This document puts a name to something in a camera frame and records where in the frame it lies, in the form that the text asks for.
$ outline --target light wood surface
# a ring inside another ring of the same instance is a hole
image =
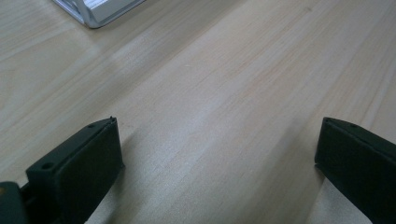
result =
[[[89,223],[318,221],[322,118],[396,142],[395,75],[394,0],[148,0],[97,30],[2,1],[0,181],[113,116],[126,170]]]

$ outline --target black plastic object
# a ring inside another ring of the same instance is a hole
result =
[[[117,120],[92,123],[28,168],[21,190],[0,185],[0,223],[84,223],[123,167]]]
[[[325,118],[315,163],[373,223],[396,223],[396,146],[355,124]]]

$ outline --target wood grain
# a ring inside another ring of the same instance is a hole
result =
[[[114,116],[126,170],[89,223],[310,222],[323,117],[396,142],[395,24],[394,0],[148,0],[90,30],[5,1],[0,181]]]

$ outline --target small hole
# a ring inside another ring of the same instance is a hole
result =
[[[52,162],[47,162],[47,163],[45,163],[43,166],[41,166],[41,168],[42,168],[43,170],[48,170],[48,169],[52,168],[52,166],[53,166],[53,163],[52,163]]]

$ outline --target white object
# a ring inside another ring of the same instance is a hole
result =
[[[79,22],[98,28],[114,21],[144,0],[53,0]]]

